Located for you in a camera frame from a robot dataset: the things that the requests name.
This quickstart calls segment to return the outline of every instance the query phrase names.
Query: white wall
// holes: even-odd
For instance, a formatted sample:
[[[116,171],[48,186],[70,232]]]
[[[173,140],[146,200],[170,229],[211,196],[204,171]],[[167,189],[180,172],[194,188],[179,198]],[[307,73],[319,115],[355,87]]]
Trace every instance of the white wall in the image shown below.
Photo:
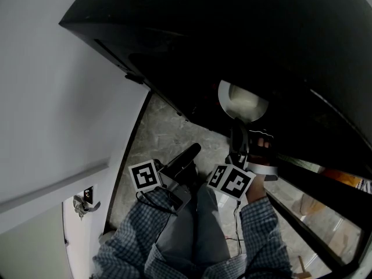
[[[0,0],[0,213],[102,163],[113,178],[147,93],[58,25],[73,1]]]
[[[0,235],[0,249],[4,279],[71,278],[61,204]]]

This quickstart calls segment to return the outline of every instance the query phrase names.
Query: checkered sleeve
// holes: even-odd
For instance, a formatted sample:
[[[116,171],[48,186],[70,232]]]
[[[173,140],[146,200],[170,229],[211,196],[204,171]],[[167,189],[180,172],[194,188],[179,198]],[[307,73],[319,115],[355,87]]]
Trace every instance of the checkered sleeve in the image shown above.
[[[268,198],[246,205],[240,212],[247,255],[247,270],[270,268],[292,275],[287,247],[282,241],[278,217]],[[262,277],[252,273],[247,278]],[[267,278],[283,276],[266,273]]]
[[[157,188],[146,195],[157,205],[170,210],[165,190]],[[136,202],[114,236],[93,257],[94,278],[142,278],[151,247],[168,218],[168,213]]]

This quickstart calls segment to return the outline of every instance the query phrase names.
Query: floor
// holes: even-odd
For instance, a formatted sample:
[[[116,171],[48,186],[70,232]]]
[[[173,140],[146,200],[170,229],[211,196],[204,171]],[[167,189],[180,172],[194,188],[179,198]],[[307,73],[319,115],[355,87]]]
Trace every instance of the floor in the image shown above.
[[[109,216],[110,225],[117,228],[135,202],[135,192],[128,172],[128,166],[155,158],[163,163],[169,162],[194,142],[198,142],[202,147],[201,152],[195,158],[199,173],[207,175],[212,171],[214,164],[224,162],[228,154],[226,137],[185,121],[167,103],[157,95],[153,95],[144,112],[126,161]],[[306,168],[317,169],[319,167],[310,165]],[[296,204],[298,205],[301,201],[303,197],[302,192],[281,179],[276,182],[266,183],[266,188],[296,213]],[[216,197],[219,202],[225,236],[236,238],[233,216],[236,201],[219,192],[216,193]],[[302,216],[298,213],[298,217],[316,232],[323,241],[328,243],[335,252],[341,253],[343,259],[348,260],[352,257],[352,253],[355,250],[352,245],[356,244],[355,241],[359,236],[358,230],[352,224],[342,220],[329,208],[324,208],[310,216]],[[301,272],[298,259],[298,256],[301,256],[306,271],[311,272],[313,278],[329,273],[330,270],[327,266],[292,227],[280,215],[278,215],[278,218],[282,238],[287,245],[293,271],[296,273]],[[238,227],[239,236],[242,238],[240,224]],[[228,239],[227,243],[231,256],[237,255],[237,242]]]

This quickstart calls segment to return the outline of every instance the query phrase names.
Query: leg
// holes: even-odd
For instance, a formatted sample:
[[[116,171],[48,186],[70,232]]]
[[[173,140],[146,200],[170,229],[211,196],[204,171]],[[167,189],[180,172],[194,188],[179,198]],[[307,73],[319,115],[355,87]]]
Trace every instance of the leg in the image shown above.
[[[193,262],[208,267],[230,258],[222,232],[219,208],[214,191],[204,184],[198,191],[197,236]]]
[[[191,260],[195,215],[196,200],[191,200],[178,216],[170,216],[168,224],[156,242],[167,264],[185,275],[194,266]]]

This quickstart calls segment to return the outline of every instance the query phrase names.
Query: plaid shirt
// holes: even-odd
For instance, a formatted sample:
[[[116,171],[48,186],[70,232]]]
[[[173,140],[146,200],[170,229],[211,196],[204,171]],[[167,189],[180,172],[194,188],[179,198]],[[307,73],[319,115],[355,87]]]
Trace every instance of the plaid shirt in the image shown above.
[[[152,200],[171,208],[165,190],[149,192]],[[169,214],[137,202],[115,235],[93,257],[94,278],[172,278],[186,276],[167,265],[155,241],[164,229]],[[249,269],[272,268],[291,276],[287,249],[281,239],[278,218],[267,198],[246,205],[240,212],[246,255],[238,255],[208,267],[202,278],[236,279]],[[280,278],[272,273],[253,273],[249,278]]]

